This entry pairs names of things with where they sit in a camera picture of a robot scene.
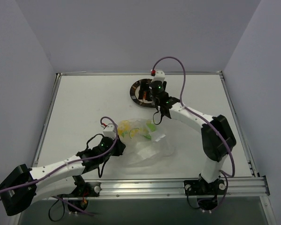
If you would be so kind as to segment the clear printed plastic bag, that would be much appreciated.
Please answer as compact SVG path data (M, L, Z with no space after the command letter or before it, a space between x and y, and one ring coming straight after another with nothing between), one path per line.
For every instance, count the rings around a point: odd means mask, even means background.
M145 167L152 166L162 159L174 155L175 147L169 142L167 132L163 127L156 126L157 130L153 133L152 140L143 137L142 130L147 119L129 119L135 120L138 133L132 138L122 138L120 140L126 145L123 155L120 156L124 167Z

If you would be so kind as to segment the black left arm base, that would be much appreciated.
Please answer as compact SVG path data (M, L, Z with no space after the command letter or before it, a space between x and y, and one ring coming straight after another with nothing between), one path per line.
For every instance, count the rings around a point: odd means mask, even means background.
M93 217L99 214L96 212L87 211L89 201L86 199L86 197L90 197L93 194L95 197L98 197L98 193L96 193L94 190L95 186L92 187L90 184L87 184L83 180L82 176L74 176L73 178L76 188L70 194L59 194L53 196L56 201L48 210L48 218L51 222L59 222L66 213L76 217L78 215L87 215ZM60 218L54 219L51 216L51 210L59 202L61 202L62 205L62 215Z

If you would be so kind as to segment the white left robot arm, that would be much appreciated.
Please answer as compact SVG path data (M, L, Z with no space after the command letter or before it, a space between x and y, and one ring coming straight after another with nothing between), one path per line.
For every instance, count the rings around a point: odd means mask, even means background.
M111 156L121 156L125 148L120 138L103 136L97 146L63 161L42 167L17 166L0 183L0 199L6 214L16 215L51 196L81 196L87 186L82 175L103 167Z

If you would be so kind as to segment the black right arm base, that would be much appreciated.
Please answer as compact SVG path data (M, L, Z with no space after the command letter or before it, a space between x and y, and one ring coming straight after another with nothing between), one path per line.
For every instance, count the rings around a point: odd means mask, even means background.
M188 206L202 213L212 214L225 200L228 192L228 178L218 177L215 181L207 183L200 175L197 180L184 180L184 192Z

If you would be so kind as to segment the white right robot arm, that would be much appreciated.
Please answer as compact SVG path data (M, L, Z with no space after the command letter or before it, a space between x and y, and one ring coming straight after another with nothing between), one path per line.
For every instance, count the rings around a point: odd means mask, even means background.
M220 174L235 176L232 149L237 141L225 116L211 116L188 108L180 99L169 96L165 91L165 81L142 79L139 84L138 99L151 102L161 114L161 119L167 117L180 121L201 133L207 160L200 176L206 183L216 181Z

